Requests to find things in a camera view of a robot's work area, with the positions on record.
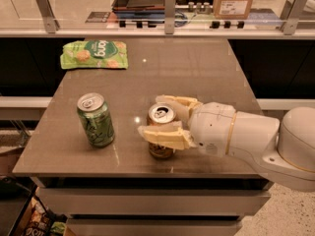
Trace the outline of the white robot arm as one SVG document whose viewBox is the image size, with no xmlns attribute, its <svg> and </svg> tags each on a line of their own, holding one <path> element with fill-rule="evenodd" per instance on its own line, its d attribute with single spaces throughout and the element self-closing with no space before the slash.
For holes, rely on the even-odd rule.
<svg viewBox="0 0 315 236">
<path fill-rule="evenodd" d="M 157 122 L 138 128 L 149 143 L 237 158 L 274 183 L 303 192 L 315 191 L 311 107 L 293 108 L 279 120 L 217 102 L 159 95 L 150 112 Z"/>
</svg>

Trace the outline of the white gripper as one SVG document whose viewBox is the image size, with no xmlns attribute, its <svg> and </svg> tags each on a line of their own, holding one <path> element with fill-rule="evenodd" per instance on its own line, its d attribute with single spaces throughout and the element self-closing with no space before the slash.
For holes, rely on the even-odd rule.
<svg viewBox="0 0 315 236">
<path fill-rule="evenodd" d="M 158 95 L 156 103 L 169 104 L 180 121 L 140 126 L 138 132 L 147 142 L 179 150 L 197 147 L 200 153 L 225 155 L 230 128 L 236 117 L 233 106 L 217 102 L 203 104 L 194 97 L 165 94 Z M 185 124 L 189 121 L 190 132 L 183 129 L 181 121 Z"/>
</svg>

